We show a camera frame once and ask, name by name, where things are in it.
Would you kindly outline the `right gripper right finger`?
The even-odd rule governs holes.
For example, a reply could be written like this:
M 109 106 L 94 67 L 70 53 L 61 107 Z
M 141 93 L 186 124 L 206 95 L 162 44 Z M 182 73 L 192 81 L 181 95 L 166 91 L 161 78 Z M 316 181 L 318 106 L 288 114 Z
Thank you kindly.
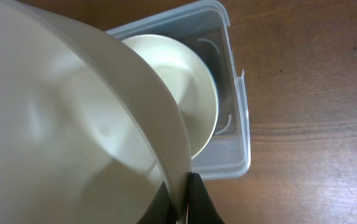
M 190 173 L 188 179 L 188 223 L 224 224 L 198 173 Z

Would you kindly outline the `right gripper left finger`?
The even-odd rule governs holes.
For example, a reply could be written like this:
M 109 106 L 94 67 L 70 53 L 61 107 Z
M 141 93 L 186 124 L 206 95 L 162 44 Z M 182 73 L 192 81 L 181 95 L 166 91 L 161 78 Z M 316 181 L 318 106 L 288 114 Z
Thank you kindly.
M 168 189 L 163 182 L 137 224 L 175 224 L 176 221 L 176 212 L 170 201 Z

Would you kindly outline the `cream bowl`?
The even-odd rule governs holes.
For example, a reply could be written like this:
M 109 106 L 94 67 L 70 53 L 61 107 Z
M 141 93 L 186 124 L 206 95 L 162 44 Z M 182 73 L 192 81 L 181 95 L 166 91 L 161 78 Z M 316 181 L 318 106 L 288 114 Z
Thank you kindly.
M 137 223 L 164 182 L 186 218 L 178 106 L 131 48 L 0 1 L 0 223 Z
M 219 114 L 206 64 L 187 45 L 167 36 L 142 34 L 123 43 L 148 63 L 172 94 L 194 159 L 211 140 Z

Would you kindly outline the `blue bowl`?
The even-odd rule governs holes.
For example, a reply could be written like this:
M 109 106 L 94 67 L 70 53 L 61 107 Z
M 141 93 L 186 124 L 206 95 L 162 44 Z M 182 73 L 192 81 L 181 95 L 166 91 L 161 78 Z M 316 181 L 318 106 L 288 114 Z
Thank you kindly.
M 208 74 L 210 76 L 211 82 L 212 82 L 212 86 L 213 86 L 213 91 L 214 91 L 214 95 L 215 95 L 215 99 L 216 99 L 216 104 L 219 104 L 219 96 L 218 96 L 218 91 L 217 91 L 217 85 L 216 85 L 216 80 L 215 77 L 213 75 L 212 70 L 210 69 L 210 67 L 208 65 L 206 65 L 206 68 L 208 70 Z

